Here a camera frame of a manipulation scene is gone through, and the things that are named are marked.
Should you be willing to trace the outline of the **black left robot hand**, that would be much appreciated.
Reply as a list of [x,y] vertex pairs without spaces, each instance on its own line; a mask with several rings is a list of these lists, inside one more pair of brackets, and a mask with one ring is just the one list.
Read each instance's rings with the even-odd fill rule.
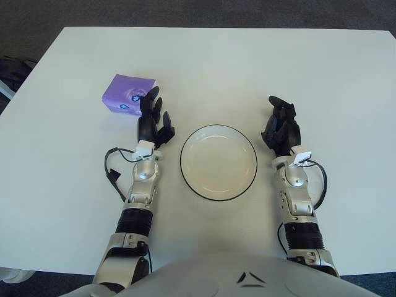
[[155,86],[146,96],[140,99],[141,116],[138,119],[138,141],[145,140],[154,143],[154,148],[159,149],[163,144],[166,144],[175,135],[175,129],[172,126],[169,113],[163,113],[163,127],[157,129],[157,124],[161,118],[161,108],[163,100],[161,97],[157,98],[160,88]]

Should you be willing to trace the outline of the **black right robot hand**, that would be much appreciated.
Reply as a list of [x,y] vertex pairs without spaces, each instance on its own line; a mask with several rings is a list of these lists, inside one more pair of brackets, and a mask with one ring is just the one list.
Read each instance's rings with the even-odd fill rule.
[[290,155],[292,147],[301,145],[294,104],[275,96],[269,96],[269,102],[273,111],[261,137],[268,148],[275,152],[276,157]]

